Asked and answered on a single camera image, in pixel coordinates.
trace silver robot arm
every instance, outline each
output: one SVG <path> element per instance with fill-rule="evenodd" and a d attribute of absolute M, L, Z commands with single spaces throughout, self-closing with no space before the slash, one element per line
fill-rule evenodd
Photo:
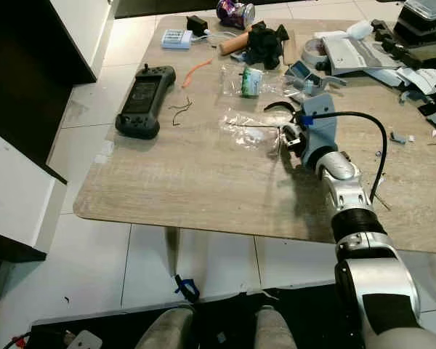
<path fill-rule="evenodd" d="M 352 326 L 367 349 L 436 349 L 436 335 L 419 326 L 420 301 L 411 274 L 374 212 L 360 170 L 337 151 L 336 119 L 327 94 L 305 98 L 299 120 L 283 127 L 290 151 L 323 184 L 336 240 L 336 286 Z"/>

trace black cabinet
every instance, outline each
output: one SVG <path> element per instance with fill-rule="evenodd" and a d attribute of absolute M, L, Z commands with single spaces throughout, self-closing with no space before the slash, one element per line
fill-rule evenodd
<path fill-rule="evenodd" d="M 0 136 L 47 158 L 74 84 L 95 82 L 49 0 L 0 0 Z"/>

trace white charger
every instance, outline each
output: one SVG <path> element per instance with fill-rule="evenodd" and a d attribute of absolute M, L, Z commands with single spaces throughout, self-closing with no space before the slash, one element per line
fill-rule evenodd
<path fill-rule="evenodd" d="M 167 29 L 161 38 L 161 46 L 164 49 L 189 49 L 191 39 L 192 31 Z"/>

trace black adapter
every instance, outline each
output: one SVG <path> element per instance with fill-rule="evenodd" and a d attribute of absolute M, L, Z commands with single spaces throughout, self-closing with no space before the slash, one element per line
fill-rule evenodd
<path fill-rule="evenodd" d="M 204 36 L 209 24 L 197 16 L 187 17 L 187 29 L 192 31 L 195 36 Z"/>

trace black game controller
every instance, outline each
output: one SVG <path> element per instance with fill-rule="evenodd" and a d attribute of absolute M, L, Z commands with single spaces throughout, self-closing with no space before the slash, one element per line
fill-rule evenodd
<path fill-rule="evenodd" d="M 122 112 L 117 115 L 115 127 L 123 135 L 151 140 L 160 130 L 158 112 L 166 89 L 176 80 L 173 67 L 149 68 L 136 74 L 128 99 Z"/>

